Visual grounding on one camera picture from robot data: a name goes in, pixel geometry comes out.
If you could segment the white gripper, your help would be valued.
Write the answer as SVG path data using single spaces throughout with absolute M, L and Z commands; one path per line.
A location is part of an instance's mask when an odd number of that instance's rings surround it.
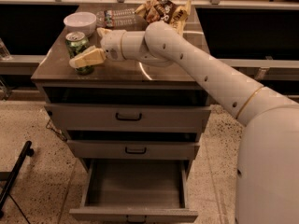
M 110 30 L 106 28 L 97 28 L 98 35 L 102 37 L 101 48 L 90 46 L 82 53 L 76 55 L 69 61 L 69 65 L 73 68 L 82 68 L 85 66 L 93 66 L 103 63 L 108 57 L 111 61 L 124 61 L 122 55 L 121 41 L 126 33 L 125 30 Z

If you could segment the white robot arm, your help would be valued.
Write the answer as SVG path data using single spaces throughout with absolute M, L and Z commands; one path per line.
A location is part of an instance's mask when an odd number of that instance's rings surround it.
M 299 224 L 299 104 L 195 47 L 163 21 L 142 32 L 98 29 L 100 48 L 71 61 L 177 63 L 245 129 L 235 195 L 235 224 Z

